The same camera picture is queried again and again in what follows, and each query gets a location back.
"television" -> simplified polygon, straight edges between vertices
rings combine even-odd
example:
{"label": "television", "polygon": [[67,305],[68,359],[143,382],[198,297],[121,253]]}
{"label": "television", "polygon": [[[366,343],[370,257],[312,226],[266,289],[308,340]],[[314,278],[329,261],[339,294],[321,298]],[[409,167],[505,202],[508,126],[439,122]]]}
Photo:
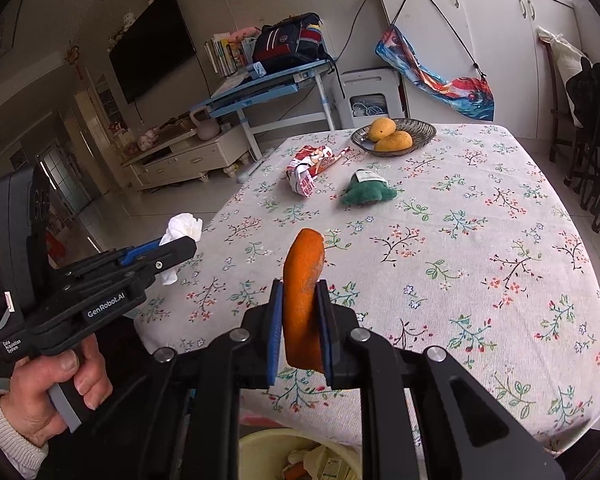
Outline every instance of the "television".
{"label": "television", "polygon": [[126,102],[131,103],[195,56],[176,0],[154,0],[109,53]]}

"red decoration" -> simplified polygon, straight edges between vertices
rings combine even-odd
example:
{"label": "red decoration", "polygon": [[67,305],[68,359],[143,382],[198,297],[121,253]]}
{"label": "red decoration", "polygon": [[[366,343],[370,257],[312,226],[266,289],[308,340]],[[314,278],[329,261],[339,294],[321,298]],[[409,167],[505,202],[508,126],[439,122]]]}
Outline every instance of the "red decoration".
{"label": "red decoration", "polygon": [[79,59],[80,47],[77,45],[70,44],[70,47],[67,49],[66,54],[64,55],[64,60],[70,65],[75,65],[75,71],[78,73],[80,81],[82,81],[82,72],[80,71],[80,67],[78,66]]}

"dining table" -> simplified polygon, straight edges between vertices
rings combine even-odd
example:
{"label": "dining table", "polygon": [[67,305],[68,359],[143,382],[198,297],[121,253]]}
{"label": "dining table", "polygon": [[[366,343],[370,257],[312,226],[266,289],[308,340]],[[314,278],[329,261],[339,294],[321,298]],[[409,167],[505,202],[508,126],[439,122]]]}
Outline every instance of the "dining table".
{"label": "dining table", "polygon": [[[600,290],[586,248],[505,128],[434,127],[428,144],[396,157],[363,151],[353,130],[286,139],[204,226],[177,282],[147,291],[135,324],[148,351],[204,348],[240,326],[247,309],[268,301],[300,229],[311,228],[324,238],[321,278],[333,303],[396,348],[445,348],[547,450],[573,445],[600,418]],[[310,197],[285,174],[303,146],[349,148],[315,177]],[[360,169],[397,196],[343,205]],[[303,434],[361,443],[359,392],[331,390],[282,351],[275,385],[240,398],[245,410]]]}

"book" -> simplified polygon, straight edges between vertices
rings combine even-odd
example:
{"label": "book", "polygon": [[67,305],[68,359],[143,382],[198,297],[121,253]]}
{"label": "book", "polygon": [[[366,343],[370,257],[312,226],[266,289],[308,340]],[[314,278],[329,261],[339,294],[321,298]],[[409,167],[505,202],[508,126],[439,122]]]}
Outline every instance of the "book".
{"label": "book", "polygon": [[222,76],[229,77],[241,68],[253,62],[253,49],[255,38],[245,38],[239,42],[229,42],[229,33],[214,34],[205,42],[206,55],[214,71]]}
{"label": "book", "polygon": [[212,66],[212,67],[213,67],[213,69],[214,69],[214,72],[215,72],[215,73],[219,73],[219,72],[218,72],[218,66],[216,65],[216,60],[215,60],[215,57],[214,57],[214,56],[213,56],[213,54],[211,53],[211,47],[209,47],[209,42],[208,42],[208,41],[207,41],[207,42],[205,42],[205,44],[204,44],[203,46],[204,46],[204,49],[205,49],[206,55],[208,56],[208,58],[209,58],[209,61],[211,62],[211,66]]}
{"label": "book", "polygon": [[256,38],[244,38],[241,44],[247,65],[250,65],[253,63],[253,49],[256,45]]}
{"label": "book", "polygon": [[229,46],[229,40],[220,40],[222,45],[222,52],[224,53],[224,59],[227,66],[229,67],[229,74],[231,75],[236,71],[234,57],[231,55],[231,47]]}

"fruit bowl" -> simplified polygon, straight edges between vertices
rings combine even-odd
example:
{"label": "fruit bowl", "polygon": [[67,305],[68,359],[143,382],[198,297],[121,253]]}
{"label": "fruit bowl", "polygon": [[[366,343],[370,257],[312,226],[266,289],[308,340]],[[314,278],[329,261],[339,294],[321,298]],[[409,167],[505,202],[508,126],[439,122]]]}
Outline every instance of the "fruit bowl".
{"label": "fruit bowl", "polygon": [[367,138],[371,124],[357,129],[351,134],[353,143],[375,156],[401,156],[411,153],[430,142],[436,136],[436,129],[429,123],[419,121],[417,119],[393,119],[397,130],[408,132],[413,139],[413,144],[404,150],[396,152],[376,152],[374,149],[375,143]]}

